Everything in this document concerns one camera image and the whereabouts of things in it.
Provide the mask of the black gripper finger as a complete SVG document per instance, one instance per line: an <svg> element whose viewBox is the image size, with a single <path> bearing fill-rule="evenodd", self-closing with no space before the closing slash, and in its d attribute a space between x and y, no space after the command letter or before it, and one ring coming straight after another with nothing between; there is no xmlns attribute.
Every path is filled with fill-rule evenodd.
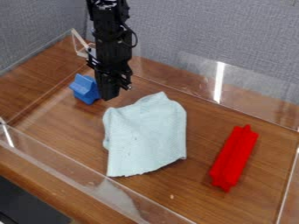
<svg viewBox="0 0 299 224"><path fill-rule="evenodd" d="M108 100L108 77L104 73L96 72L97 89L104 101Z"/></svg>
<svg viewBox="0 0 299 224"><path fill-rule="evenodd" d="M118 96L120 91L120 80L117 76L113 76L108 80L108 99L113 99Z"/></svg>

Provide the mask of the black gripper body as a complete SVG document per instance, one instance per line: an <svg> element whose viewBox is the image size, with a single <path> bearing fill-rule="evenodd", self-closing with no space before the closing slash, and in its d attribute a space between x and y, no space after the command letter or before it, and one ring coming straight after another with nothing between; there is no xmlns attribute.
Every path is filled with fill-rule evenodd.
<svg viewBox="0 0 299 224"><path fill-rule="evenodd" d="M120 80L120 88L124 90L129 90L132 88L130 76L133 72L126 61L104 66L96 56L89 55L86 58L86 64L94 70L94 77L96 72L105 74L106 80L109 80L110 77L117 76Z"/></svg>

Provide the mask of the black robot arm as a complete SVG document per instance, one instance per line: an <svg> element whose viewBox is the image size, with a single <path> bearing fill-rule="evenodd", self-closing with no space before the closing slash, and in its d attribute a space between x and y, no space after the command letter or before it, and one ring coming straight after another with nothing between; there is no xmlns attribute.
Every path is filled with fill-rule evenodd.
<svg viewBox="0 0 299 224"><path fill-rule="evenodd" d="M132 36L126 26L129 18L126 0L86 0L96 50L86 49L88 66L94 70L97 91L104 101L118 96L120 89L130 88L133 74L128 65L132 59Z"/></svg>

